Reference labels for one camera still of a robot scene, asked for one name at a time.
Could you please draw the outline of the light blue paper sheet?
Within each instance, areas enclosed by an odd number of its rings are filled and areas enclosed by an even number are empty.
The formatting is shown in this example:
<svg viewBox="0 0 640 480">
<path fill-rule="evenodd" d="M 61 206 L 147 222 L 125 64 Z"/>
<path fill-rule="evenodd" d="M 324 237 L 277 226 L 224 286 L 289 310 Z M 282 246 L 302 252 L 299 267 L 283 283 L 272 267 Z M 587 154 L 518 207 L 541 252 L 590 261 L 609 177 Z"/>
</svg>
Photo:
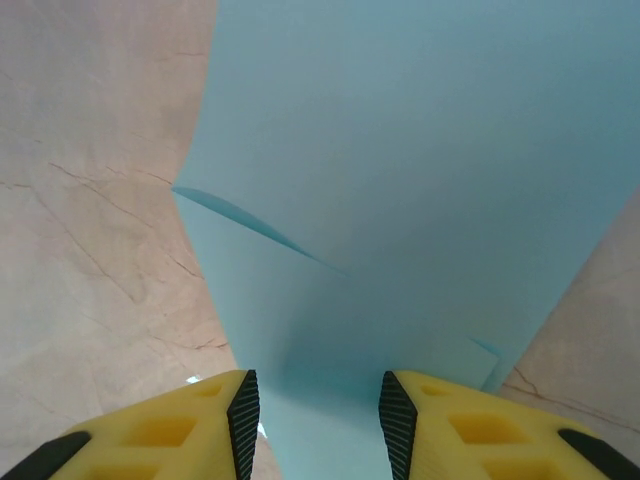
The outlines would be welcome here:
<svg viewBox="0 0 640 480">
<path fill-rule="evenodd" d="M 391 480 L 388 370 L 495 390 L 640 184 L 640 0 L 217 0 L 176 203 L 283 480 Z"/>
</svg>

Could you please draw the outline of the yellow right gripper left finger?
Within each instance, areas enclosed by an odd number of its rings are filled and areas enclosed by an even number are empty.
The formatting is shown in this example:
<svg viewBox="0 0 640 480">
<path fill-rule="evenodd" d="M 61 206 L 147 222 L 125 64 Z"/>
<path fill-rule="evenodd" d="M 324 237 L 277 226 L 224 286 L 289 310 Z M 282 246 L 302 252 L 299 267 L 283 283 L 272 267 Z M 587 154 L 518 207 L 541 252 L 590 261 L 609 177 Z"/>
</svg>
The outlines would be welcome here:
<svg viewBox="0 0 640 480">
<path fill-rule="evenodd" d="M 0 480 L 251 480 L 257 375 L 232 370 L 75 425 Z"/>
</svg>

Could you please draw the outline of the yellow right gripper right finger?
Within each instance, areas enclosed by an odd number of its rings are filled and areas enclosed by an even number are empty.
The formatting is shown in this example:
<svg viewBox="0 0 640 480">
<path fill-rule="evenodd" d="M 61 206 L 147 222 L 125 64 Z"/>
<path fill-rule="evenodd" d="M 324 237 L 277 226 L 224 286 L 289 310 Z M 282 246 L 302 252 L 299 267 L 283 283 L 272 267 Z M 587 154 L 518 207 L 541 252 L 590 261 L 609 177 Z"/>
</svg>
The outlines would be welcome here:
<svg viewBox="0 0 640 480">
<path fill-rule="evenodd" d="M 387 371 L 378 404 L 392 480 L 640 480 L 583 425 L 413 371 Z"/>
</svg>

